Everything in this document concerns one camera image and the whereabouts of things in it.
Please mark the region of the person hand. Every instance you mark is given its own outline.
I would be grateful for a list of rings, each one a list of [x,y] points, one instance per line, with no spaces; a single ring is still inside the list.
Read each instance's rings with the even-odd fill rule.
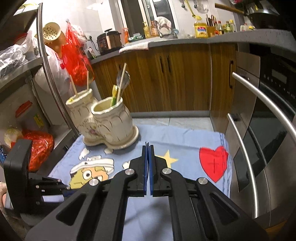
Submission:
[[[6,183],[0,182],[0,196],[1,196],[1,209],[4,208],[6,202],[7,186]]]

